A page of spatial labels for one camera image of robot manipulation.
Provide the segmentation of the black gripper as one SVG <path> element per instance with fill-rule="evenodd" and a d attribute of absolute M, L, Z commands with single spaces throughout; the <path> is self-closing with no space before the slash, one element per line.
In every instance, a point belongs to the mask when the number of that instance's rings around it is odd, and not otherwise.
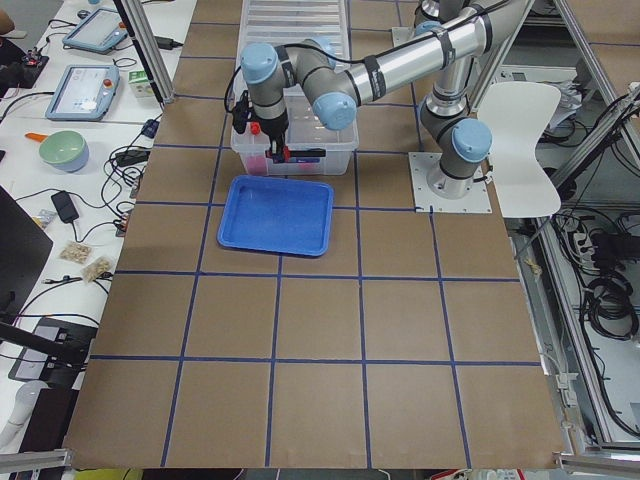
<path fill-rule="evenodd" d="M 256 116 L 263 133 L 269 138 L 269 157 L 274 163 L 278 162 L 278 150 L 285 147 L 285 134 L 288 129 L 288 114 L 281 113 L 274 118 Z"/>

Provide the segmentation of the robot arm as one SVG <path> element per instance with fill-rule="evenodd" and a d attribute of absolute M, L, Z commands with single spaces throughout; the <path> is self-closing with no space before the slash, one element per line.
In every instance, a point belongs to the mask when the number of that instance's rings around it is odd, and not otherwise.
<path fill-rule="evenodd" d="M 257 122 L 269 139 L 267 157 L 283 163 L 294 154 L 285 143 L 285 89 L 300 86 L 320 123 L 340 131 L 354 122 L 358 107 L 436 72 L 420 107 L 421 124 L 442 150 L 427 182 L 439 197 L 460 199 L 493 141 L 489 127 L 468 115 L 471 65 L 511 37 L 528 10 L 524 1 L 443 1 L 437 17 L 417 14 L 406 43 L 350 60 L 343 71 L 336 71 L 339 59 L 320 39 L 249 44 L 237 69 L 247 88 L 230 111 L 233 128 L 243 133 Z"/>

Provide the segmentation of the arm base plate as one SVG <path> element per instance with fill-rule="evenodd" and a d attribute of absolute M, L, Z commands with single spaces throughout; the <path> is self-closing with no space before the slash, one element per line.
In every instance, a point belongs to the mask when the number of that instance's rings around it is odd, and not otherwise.
<path fill-rule="evenodd" d="M 476 165 L 474 176 L 454 179 L 440 165 L 440 153 L 408 154 L 414 198 L 418 213 L 491 214 L 487 182 Z"/>

